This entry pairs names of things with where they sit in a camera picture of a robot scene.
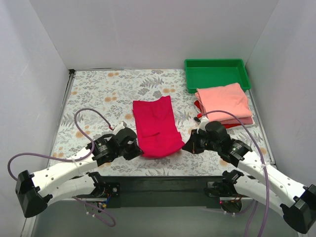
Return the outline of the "magenta red t-shirt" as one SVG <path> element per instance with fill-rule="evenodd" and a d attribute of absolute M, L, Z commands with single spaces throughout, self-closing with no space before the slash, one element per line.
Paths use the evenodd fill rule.
<path fill-rule="evenodd" d="M 175 125 L 170 96 L 156 101 L 133 101 L 138 143 L 146 158 L 163 158 L 184 146 Z"/>

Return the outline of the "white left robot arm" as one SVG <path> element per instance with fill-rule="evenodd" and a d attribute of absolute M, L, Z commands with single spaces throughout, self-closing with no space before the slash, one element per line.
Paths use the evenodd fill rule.
<path fill-rule="evenodd" d="M 15 192 L 24 217 L 34 217 L 49 205 L 67 198 L 117 196 L 119 183 L 106 181 L 95 169 L 119 157 L 131 160 L 142 154 L 137 144 L 137 134 L 120 125 L 113 133 L 87 144 L 66 162 L 34 173 L 27 170 L 21 172 Z"/>

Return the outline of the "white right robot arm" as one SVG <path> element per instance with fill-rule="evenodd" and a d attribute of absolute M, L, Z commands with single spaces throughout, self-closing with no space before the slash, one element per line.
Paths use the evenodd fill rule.
<path fill-rule="evenodd" d="M 264 164 L 250 146 L 231 138 L 220 122 L 202 122 L 198 129 L 191 131 L 183 150 L 192 154 L 214 151 L 236 167 L 231 172 L 225 171 L 223 180 L 213 184 L 216 194 L 241 194 L 265 204 L 301 234 L 307 234 L 315 223 L 315 185 L 307 187 Z"/>

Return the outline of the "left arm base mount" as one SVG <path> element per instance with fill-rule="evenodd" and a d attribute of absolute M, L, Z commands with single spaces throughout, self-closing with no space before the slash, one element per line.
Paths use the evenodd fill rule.
<path fill-rule="evenodd" d="M 85 199 L 94 199 L 93 203 L 97 204 L 98 208 L 102 210 L 107 208 L 109 202 L 118 198 L 120 195 L 120 183 L 100 183 L 95 190 L 89 194 Z"/>

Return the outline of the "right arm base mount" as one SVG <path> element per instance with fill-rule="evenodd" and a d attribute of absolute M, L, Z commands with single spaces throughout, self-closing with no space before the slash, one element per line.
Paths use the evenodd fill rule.
<path fill-rule="evenodd" d="M 204 193 L 210 198 L 219 198 L 219 204 L 224 213 L 241 215 L 247 212 L 252 203 L 243 208 L 241 194 L 238 194 L 234 186 L 223 182 L 208 182 Z"/>

